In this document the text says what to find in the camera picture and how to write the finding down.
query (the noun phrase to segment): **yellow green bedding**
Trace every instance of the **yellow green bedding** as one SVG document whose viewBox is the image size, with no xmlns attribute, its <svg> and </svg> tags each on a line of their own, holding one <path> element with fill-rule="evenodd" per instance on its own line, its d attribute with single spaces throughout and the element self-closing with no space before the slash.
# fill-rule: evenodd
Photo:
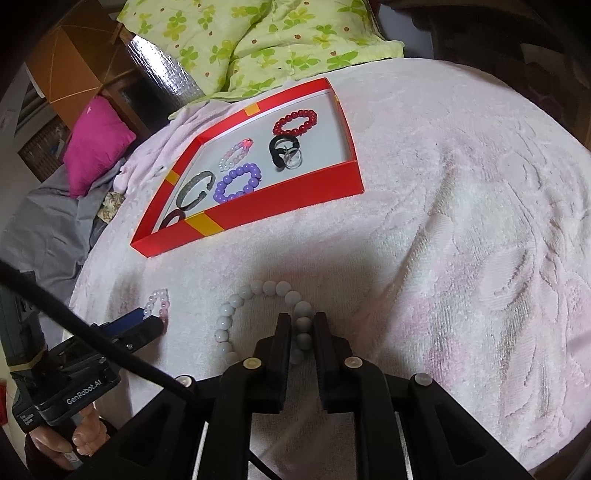
<svg viewBox="0 0 591 480">
<path fill-rule="evenodd" d="M 210 98 L 402 57 L 362 0 L 128 0 L 118 20 L 171 54 Z"/>
</svg>

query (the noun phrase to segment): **gray fabric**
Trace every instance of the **gray fabric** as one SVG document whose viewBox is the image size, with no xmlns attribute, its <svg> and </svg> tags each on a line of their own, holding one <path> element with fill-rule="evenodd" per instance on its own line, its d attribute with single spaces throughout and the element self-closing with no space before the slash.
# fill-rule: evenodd
<svg viewBox="0 0 591 480">
<path fill-rule="evenodd" d="M 68 304 L 76 278 L 102 231 L 96 214 L 119 172 L 120 162 L 96 180 L 85 197 L 72 199 L 65 166 L 27 194 L 0 238 L 0 258 Z M 48 346 L 61 342 L 63 330 L 42 316 Z"/>
</svg>

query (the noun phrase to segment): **pink and white blanket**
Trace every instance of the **pink and white blanket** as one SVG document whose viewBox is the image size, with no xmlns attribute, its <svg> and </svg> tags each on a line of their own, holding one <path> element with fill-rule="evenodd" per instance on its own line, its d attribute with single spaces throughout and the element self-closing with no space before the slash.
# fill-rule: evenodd
<svg viewBox="0 0 591 480">
<path fill-rule="evenodd" d="M 218 305 L 251 280 L 287 280 L 354 352 L 390 374 L 430 373 L 535 467 L 591 419 L 591 155 L 467 67 L 384 60 L 327 77 L 365 194 L 144 258 L 129 241 L 166 169 L 244 103 L 186 109 L 130 159 L 118 181 L 128 198 L 90 253 L 72 308 L 102 323 L 168 288 L 168 332 L 141 355 L 173 376 L 206 378 L 224 370 Z M 242 357 L 280 311 L 260 297 L 238 311 L 230 338 Z M 103 414 L 121 424 L 157 391 L 127 375 Z M 286 479 L 354 478 L 352 432 L 350 417 L 321 413 L 308 357 L 291 369 L 285 412 L 255 417 L 252 448 Z"/>
</svg>

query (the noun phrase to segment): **screw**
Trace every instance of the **screw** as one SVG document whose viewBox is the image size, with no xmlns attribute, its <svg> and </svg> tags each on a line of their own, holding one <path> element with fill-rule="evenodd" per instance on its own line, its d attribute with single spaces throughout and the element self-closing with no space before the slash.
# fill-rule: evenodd
<svg viewBox="0 0 591 480">
<path fill-rule="evenodd" d="M 193 379 L 188 375 L 181 375 L 180 377 L 177 377 L 176 380 L 185 387 L 190 387 L 193 383 Z"/>
<path fill-rule="evenodd" d="M 361 360 L 358 356 L 350 356 L 345 358 L 345 366 L 349 368 L 359 368 L 363 365 L 363 360 Z"/>
<path fill-rule="evenodd" d="M 248 368 L 249 370 L 256 370 L 262 365 L 262 362 L 256 357 L 247 358 L 242 362 L 244 368 Z"/>
<path fill-rule="evenodd" d="M 429 374 L 416 374 L 414 376 L 414 381 L 422 387 L 428 387 L 433 383 L 433 379 Z"/>
</svg>

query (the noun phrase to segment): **red beaded bracelet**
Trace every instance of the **red beaded bracelet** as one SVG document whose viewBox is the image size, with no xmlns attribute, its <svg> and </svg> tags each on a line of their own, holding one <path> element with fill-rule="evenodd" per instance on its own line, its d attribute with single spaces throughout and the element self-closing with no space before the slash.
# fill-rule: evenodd
<svg viewBox="0 0 591 480">
<path fill-rule="evenodd" d="M 298 128 L 294 128 L 292 130 L 283 130 L 281 127 L 285 125 L 287 122 L 291 122 L 298 117 L 308 117 L 303 124 L 301 124 Z M 292 112 L 280 119 L 273 127 L 273 133 L 275 135 L 292 135 L 297 137 L 299 135 L 305 134 L 310 128 L 312 128 L 316 122 L 318 121 L 318 115 L 314 110 L 298 110 L 297 112 Z"/>
</svg>

